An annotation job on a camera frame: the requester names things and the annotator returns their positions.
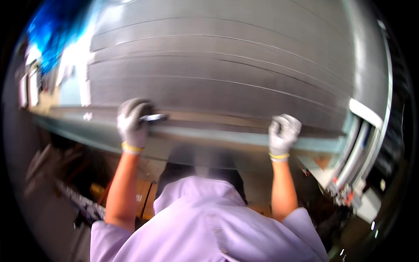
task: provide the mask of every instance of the forearm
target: forearm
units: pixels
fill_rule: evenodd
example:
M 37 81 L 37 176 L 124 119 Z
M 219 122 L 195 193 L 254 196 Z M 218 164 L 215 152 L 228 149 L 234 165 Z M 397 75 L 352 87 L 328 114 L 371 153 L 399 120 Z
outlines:
M 282 222 L 284 218 L 298 207 L 288 162 L 272 162 L 274 180 L 272 183 L 272 216 Z
M 135 230 L 137 166 L 140 157 L 122 153 L 106 202 L 105 222 Z

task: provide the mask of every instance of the yellow wristband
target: yellow wristband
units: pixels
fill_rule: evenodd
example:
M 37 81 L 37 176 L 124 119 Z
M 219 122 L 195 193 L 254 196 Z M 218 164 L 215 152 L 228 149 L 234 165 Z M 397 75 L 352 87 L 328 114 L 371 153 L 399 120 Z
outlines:
M 273 158 L 276 158 L 276 159 L 284 159 L 284 158 L 288 158 L 288 157 L 290 157 L 290 154 L 289 154 L 289 153 L 286 153 L 286 154 L 283 154 L 283 155 L 279 155 L 279 156 L 274 156 L 274 155 L 272 155 L 271 153 L 269 153 L 269 155 L 270 155 L 271 157 L 273 157 Z
M 134 146 L 130 146 L 126 142 L 122 143 L 122 148 L 127 149 L 127 150 L 132 151 L 132 152 L 141 152 L 142 151 L 142 148 L 136 148 Z

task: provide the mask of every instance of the gray metal surface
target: gray metal surface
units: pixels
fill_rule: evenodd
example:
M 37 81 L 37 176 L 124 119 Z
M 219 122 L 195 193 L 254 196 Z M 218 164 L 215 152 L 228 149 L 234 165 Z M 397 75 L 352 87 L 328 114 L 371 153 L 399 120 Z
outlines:
M 183 114 L 168 112 L 169 120 L 156 121 L 148 126 L 149 135 L 143 157 L 167 161 L 172 152 L 187 145 L 195 156 L 191 159 L 172 159 L 174 163 L 231 169 L 213 161 L 217 155 L 228 153 L 235 161 L 242 162 L 244 170 L 261 169 L 264 162 L 249 161 L 257 155 L 269 164 L 267 126 L 269 123 L 253 122 L 225 116 L 197 114 L 205 122 L 195 122 L 191 114 L 189 121 L 182 120 Z M 102 150 L 122 153 L 121 139 L 116 128 L 116 108 L 55 108 L 50 115 L 34 115 L 34 121 L 45 130 L 65 138 Z M 341 133 L 330 133 L 303 126 L 297 150 L 314 150 L 324 153 L 340 153 Z
M 108 1 L 88 67 L 91 102 L 133 97 L 158 109 L 340 130 L 354 48 L 339 1 Z
M 391 54 L 390 54 L 390 48 L 388 46 L 387 41 L 387 32 L 385 29 L 384 24 L 381 23 L 382 31 L 381 36 L 383 38 L 384 46 L 385 46 L 385 53 L 387 58 L 387 77 L 388 77 L 388 93 L 387 93 L 387 103 L 386 105 L 386 112 L 385 116 L 383 118 L 383 127 L 381 130 L 375 130 L 374 131 L 374 137 L 371 142 L 370 150 L 368 152 L 368 155 L 365 159 L 365 163 L 362 166 L 361 170 L 359 171 L 359 174 L 354 180 L 354 185 L 358 183 L 361 179 L 365 179 L 365 177 L 370 173 L 372 166 L 374 165 L 375 160 L 377 159 L 378 153 L 380 151 L 381 145 L 383 144 L 384 136 L 387 131 L 388 121 L 390 119 L 390 110 L 391 110 L 391 102 L 393 99 L 393 68 L 391 64 Z
M 385 43 L 377 16 L 368 1 L 345 0 L 352 28 L 354 56 L 353 98 L 385 118 L 388 100 L 388 66 Z
M 350 156 L 352 149 L 354 147 L 355 141 L 357 140 L 358 133 L 361 128 L 361 123 L 362 123 L 362 120 L 359 117 L 354 117 L 351 130 L 349 131 L 347 135 L 347 141 L 346 141 L 345 147 L 342 151 L 342 154 L 339 157 L 339 160 L 337 163 L 338 165 L 337 165 L 336 170 L 334 171 L 332 178 L 337 177 L 342 171 L 342 169 L 345 167 L 348 157 Z
M 339 174 L 337 181 L 336 181 L 336 188 L 340 189 L 345 185 L 348 181 L 351 174 L 354 172 L 354 167 L 360 159 L 361 153 L 364 149 L 364 141 L 367 138 L 368 131 L 371 128 L 370 124 L 364 121 L 361 125 L 360 132 L 357 137 L 357 141 L 355 142 L 354 148 L 346 162 L 345 166 L 343 167 L 342 172 Z

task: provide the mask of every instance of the gray work glove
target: gray work glove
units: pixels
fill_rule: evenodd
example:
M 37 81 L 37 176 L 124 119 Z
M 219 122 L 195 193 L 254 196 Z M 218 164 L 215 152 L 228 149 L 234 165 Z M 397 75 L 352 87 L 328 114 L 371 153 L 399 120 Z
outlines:
M 269 126 L 269 155 L 275 162 L 286 162 L 289 151 L 301 130 L 301 122 L 296 118 L 282 114 L 272 117 Z
M 141 116 L 151 113 L 149 101 L 134 98 L 118 108 L 118 132 L 122 139 L 122 150 L 133 155 L 141 153 L 147 137 L 146 122 L 139 122 Z

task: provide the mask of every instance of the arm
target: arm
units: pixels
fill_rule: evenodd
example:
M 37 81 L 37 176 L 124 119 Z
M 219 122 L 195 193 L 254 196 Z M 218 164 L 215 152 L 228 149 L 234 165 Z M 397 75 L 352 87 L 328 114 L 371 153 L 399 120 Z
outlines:
M 105 222 L 134 232 L 137 166 L 140 157 L 122 153 L 106 202 Z
M 273 117 L 269 127 L 269 155 L 274 170 L 272 215 L 279 222 L 298 207 L 297 193 L 288 166 L 288 152 L 300 130 L 300 121 L 286 114 Z
M 141 99 L 131 99 L 118 109 L 118 131 L 122 138 L 122 156 L 109 189 L 105 222 L 135 230 L 137 194 L 137 166 L 145 146 L 147 127 L 139 118 L 149 114 L 150 104 Z
M 282 220 L 298 207 L 297 194 L 292 181 L 288 162 L 274 162 L 274 181 L 272 184 L 272 216 Z

